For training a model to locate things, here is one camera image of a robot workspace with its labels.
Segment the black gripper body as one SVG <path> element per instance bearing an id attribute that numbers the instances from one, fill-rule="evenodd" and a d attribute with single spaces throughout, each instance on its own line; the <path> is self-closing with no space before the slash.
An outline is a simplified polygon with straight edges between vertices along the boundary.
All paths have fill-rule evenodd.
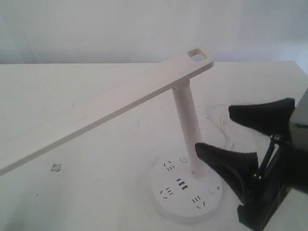
<path id="1" fill-rule="evenodd" d="M 283 183 L 288 148 L 287 138 L 271 135 L 266 154 L 257 169 L 249 178 L 246 201 L 237 208 L 239 222 L 253 231 L 262 231 L 290 189 Z"/>

